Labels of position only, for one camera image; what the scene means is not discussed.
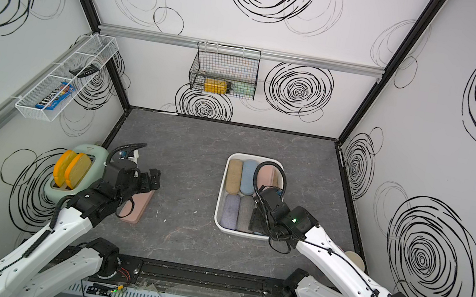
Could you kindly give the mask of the grey fabric glasses case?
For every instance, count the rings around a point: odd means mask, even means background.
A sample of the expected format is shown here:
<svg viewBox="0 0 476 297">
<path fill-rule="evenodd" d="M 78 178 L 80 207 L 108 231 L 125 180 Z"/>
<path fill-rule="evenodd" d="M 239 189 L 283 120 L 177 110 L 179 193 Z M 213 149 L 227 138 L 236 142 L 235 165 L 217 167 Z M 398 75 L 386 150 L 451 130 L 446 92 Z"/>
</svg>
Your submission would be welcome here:
<svg viewBox="0 0 476 297">
<path fill-rule="evenodd" d="M 252 196 L 243 196 L 240 200 L 237 230 L 239 232 L 251 233 L 250 225 L 252 224 L 255 203 Z"/>
</svg>

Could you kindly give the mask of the light blue glasses case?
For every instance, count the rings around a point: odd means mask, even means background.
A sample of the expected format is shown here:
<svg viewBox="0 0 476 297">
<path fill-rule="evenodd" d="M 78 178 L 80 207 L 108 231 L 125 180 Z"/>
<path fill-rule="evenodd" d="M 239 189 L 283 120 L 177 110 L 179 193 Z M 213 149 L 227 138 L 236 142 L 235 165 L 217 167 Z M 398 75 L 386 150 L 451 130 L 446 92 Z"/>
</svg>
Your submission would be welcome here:
<svg viewBox="0 0 476 297">
<path fill-rule="evenodd" d="M 240 192 L 243 195 L 251 196 L 254 193 L 254 173 L 256 172 L 258 161 L 256 160 L 244 160 L 243 169 L 241 175 Z"/>
</svg>

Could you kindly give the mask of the purple fabric glasses case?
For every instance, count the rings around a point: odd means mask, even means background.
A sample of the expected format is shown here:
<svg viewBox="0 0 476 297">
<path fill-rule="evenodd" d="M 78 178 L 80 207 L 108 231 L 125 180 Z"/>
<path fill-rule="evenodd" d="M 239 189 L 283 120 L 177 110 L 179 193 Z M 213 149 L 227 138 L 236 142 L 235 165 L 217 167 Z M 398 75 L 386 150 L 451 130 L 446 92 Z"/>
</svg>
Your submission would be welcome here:
<svg viewBox="0 0 476 297">
<path fill-rule="evenodd" d="M 224 200 L 224 207 L 223 213 L 220 219 L 220 226 L 226 228 L 228 230 L 236 230 L 240 205 L 241 205 L 241 197 L 239 195 L 231 195 L 228 194 L 226 199 Z"/>
</svg>

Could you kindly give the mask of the pink glasses case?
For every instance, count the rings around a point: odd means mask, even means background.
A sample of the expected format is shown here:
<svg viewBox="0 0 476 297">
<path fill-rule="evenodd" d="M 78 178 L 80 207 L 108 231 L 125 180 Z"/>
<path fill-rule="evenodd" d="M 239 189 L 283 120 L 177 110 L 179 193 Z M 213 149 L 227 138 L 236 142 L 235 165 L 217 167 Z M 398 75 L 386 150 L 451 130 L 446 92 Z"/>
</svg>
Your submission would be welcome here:
<svg viewBox="0 0 476 297">
<path fill-rule="evenodd" d="M 264 165 L 257 174 L 257 189 L 263 187 L 277 187 L 279 185 L 279 172 L 274 165 Z"/>
<path fill-rule="evenodd" d="M 134 194 L 119 210 L 118 218 L 125 223 L 137 224 L 143 217 L 155 191 Z"/>
</svg>

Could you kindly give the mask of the tan fabric glasses case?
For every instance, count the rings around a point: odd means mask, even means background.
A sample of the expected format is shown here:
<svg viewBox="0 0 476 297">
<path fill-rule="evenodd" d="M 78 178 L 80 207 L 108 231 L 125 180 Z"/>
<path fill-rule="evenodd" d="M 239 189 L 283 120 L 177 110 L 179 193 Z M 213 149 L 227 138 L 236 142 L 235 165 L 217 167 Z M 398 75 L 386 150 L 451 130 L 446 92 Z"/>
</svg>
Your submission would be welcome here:
<svg viewBox="0 0 476 297">
<path fill-rule="evenodd" d="M 225 176 L 225 190 L 228 194 L 238 195 L 242 181 L 243 162 L 238 159 L 229 161 L 228 170 Z"/>
</svg>

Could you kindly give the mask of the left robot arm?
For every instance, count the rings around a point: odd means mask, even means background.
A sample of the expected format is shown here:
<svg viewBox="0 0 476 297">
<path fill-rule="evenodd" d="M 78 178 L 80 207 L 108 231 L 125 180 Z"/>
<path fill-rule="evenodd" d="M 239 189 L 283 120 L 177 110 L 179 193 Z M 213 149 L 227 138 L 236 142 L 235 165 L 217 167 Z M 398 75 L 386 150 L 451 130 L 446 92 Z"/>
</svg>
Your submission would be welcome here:
<svg viewBox="0 0 476 297">
<path fill-rule="evenodd" d="M 0 297 L 55 297 L 97 275 L 111 279 L 122 271 L 119 248 L 98 238 L 73 243 L 117 212 L 135 194 L 156 191 L 161 173 L 142 172 L 129 160 L 106 165 L 88 189 L 57 203 L 51 221 L 0 260 Z"/>
</svg>

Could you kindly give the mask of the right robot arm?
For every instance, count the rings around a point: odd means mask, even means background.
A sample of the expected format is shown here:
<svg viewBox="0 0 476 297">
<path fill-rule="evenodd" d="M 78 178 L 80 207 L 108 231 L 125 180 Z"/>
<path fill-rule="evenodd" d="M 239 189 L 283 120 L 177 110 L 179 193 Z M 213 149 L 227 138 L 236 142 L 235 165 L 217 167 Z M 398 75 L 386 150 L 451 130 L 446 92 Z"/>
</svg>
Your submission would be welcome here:
<svg viewBox="0 0 476 297">
<path fill-rule="evenodd" d="M 296 272 L 290 278 L 289 293 L 293 297 L 406 297 L 372 280 L 346 256 L 310 212 L 298 206 L 290 209 L 281 197 L 281 190 L 261 187 L 255 191 L 255 203 L 267 225 L 270 240 L 287 243 L 296 249 L 330 280 L 326 288 L 314 277 Z"/>
</svg>

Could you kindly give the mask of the white plastic storage tray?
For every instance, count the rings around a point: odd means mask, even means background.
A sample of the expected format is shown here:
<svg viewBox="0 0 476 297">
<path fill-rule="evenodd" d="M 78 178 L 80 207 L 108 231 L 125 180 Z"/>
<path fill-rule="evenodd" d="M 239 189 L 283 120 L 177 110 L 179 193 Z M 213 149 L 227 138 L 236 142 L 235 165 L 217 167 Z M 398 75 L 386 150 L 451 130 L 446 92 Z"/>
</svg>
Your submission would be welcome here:
<svg viewBox="0 0 476 297">
<path fill-rule="evenodd" d="M 244 239 L 266 241 L 264 226 L 255 213 L 255 187 L 284 189 L 283 165 L 267 157 L 235 153 L 226 161 L 219 196 L 214 211 L 214 224 L 224 234 Z"/>
</svg>

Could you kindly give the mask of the mint green toaster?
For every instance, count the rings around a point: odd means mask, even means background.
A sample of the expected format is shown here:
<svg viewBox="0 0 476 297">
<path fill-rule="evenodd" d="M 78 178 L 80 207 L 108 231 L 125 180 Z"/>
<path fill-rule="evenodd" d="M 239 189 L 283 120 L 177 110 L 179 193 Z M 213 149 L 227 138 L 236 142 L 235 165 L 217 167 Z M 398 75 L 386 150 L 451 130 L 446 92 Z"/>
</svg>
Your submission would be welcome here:
<svg viewBox="0 0 476 297">
<path fill-rule="evenodd" d="M 44 194 L 53 203 L 65 196 L 78 195 L 103 176 L 108 151 L 98 145 L 84 144 L 64 151 L 54 165 Z"/>
</svg>

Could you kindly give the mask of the right orange toast slice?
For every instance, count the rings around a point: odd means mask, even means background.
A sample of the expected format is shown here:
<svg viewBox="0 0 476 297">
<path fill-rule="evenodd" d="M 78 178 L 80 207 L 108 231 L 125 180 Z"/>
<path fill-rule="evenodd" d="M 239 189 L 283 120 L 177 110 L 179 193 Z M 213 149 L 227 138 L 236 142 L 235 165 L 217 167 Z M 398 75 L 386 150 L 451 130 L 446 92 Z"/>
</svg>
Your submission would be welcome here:
<svg viewBox="0 0 476 297">
<path fill-rule="evenodd" d="M 91 166 L 92 160 L 87 154 L 77 153 L 77 156 L 72 160 L 65 173 L 65 186 L 67 189 L 76 189 Z"/>
</svg>

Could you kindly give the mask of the orange toast slice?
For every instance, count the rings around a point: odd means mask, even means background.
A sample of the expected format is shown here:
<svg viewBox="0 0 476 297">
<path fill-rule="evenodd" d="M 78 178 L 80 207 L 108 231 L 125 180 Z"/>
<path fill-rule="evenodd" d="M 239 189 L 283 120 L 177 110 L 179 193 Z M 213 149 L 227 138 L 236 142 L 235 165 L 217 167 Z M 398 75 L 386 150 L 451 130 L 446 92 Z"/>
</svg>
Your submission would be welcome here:
<svg viewBox="0 0 476 297">
<path fill-rule="evenodd" d="M 63 187 L 65 184 L 65 173 L 77 153 L 71 150 L 65 151 L 55 163 L 53 169 L 53 180 L 57 187 Z"/>
<path fill-rule="evenodd" d="M 65 186 L 67 189 L 76 189 L 91 166 L 92 160 L 87 154 L 77 153 L 77 156 L 72 160 L 65 173 Z"/>
</svg>

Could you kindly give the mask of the left orange toast slice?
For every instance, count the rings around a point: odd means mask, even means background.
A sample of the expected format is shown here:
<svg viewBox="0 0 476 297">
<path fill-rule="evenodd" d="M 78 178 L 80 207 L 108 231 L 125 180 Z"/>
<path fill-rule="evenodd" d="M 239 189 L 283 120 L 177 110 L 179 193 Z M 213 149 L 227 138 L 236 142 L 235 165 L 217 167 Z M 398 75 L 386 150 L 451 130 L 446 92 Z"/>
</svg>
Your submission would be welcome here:
<svg viewBox="0 0 476 297">
<path fill-rule="evenodd" d="M 65 173 L 77 153 L 71 150 L 65 151 L 55 163 L 53 169 L 53 180 L 57 187 L 63 187 L 65 184 Z"/>
</svg>

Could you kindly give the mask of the blue candy packet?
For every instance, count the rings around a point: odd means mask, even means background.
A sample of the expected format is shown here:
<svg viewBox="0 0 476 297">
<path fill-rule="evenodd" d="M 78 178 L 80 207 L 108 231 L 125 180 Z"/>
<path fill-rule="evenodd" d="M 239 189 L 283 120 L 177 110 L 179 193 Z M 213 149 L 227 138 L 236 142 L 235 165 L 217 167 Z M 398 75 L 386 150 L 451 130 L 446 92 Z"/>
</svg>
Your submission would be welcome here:
<svg viewBox="0 0 476 297">
<path fill-rule="evenodd" d="M 61 102 L 70 97 L 75 90 L 72 84 L 61 82 L 54 90 L 38 102 L 35 108 L 49 111 L 54 110 Z"/>
</svg>

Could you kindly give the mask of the yellow item in basket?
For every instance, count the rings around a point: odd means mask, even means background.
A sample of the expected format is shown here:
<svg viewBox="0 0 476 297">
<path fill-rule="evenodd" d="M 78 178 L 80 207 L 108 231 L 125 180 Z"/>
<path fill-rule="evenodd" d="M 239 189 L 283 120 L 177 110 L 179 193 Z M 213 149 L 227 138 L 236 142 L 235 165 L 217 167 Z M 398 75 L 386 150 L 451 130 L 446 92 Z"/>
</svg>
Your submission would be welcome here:
<svg viewBox="0 0 476 297">
<path fill-rule="evenodd" d="M 225 95 L 230 91 L 230 85 L 227 81 L 215 80 L 214 78 L 206 78 L 203 86 L 204 92 L 210 94 Z"/>
</svg>

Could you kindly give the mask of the black remote on shelf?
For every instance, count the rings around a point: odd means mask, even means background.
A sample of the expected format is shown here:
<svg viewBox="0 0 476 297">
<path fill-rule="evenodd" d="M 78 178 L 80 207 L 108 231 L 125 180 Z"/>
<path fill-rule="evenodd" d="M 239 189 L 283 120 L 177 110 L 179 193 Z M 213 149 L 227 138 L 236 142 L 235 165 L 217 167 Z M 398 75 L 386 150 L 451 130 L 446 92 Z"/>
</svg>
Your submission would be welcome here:
<svg viewBox="0 0 476 297">
<path fill-rule="evenodd" d="M 69 73 L 75 78 L 87 78 L 98 73 L 99 68 L 96 65 L 90 64 L 76 69 L 69 70 Z"/>
</svg>

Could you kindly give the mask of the green item in basket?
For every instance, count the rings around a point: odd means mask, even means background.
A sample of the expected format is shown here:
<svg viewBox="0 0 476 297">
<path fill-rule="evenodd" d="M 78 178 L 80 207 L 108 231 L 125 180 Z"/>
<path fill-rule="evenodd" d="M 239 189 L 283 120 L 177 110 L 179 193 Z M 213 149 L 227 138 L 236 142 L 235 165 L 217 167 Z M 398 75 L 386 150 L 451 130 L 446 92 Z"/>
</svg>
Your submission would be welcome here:
<svg viewBox="0 0 476 297">
<path fill-rule="evenodd" d="M 234 98 L 254 100 L 256 87 L 252 83 L 232 81 L 228 95 Z"/>
</svg>

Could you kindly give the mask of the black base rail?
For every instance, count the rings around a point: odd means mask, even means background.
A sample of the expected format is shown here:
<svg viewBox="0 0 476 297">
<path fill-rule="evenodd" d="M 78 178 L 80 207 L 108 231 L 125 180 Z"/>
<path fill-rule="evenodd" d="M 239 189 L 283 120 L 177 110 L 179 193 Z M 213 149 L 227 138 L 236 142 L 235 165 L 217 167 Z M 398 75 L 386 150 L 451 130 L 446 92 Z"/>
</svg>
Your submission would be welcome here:
<svg viewBox="0 0 476 297">
<path fill-rule="evenodd" d="M 110 285 L 139 285 L 142 281 L 153 281 L 252 297 L 345 297 L 334 287 L 325 286 L 299 270 L 282 280 L 126 255 L 120 255 L 115 266 L 102 267 L 89 278 Z"/>
</svg>

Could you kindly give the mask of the aluminium wall rail back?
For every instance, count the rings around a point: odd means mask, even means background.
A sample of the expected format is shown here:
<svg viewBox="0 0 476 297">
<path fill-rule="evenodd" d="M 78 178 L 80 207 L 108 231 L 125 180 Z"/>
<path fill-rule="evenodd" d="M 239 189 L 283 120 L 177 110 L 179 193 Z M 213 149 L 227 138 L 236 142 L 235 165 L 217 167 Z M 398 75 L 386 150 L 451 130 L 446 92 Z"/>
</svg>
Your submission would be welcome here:
<svg viewBox="0 0 476 297">
<path fill-rule="evenodd" d="M 300 65 L 307 65 L 312 67 L 330 69 L 336 72 L 358 74 L 361 76 L 378 79 L 380 79 L 385 72 L 383 68 L 379 68 L 377 66 L 360 65 L 271 49 L 255 48 L 252 46 L 243 46 L 231 43 L 226 44 L 213 40 L 207 41 L 195 37 L 165 34 L 159 31 L 148 31 L 112 24 L 99 25 L 99 31 L 103 34 L 117 37 L 130 38 L 160 44 L 164 43 L 184 48 L 201 47 L 201 49 L 211 50 L 213 52 L 223 52 L 227 54 L 235 54 L 238 56 L 253 56 L 259 57 L 264 60 L 277 61 L 289 64 L 294 63 Z"/>
</svg>

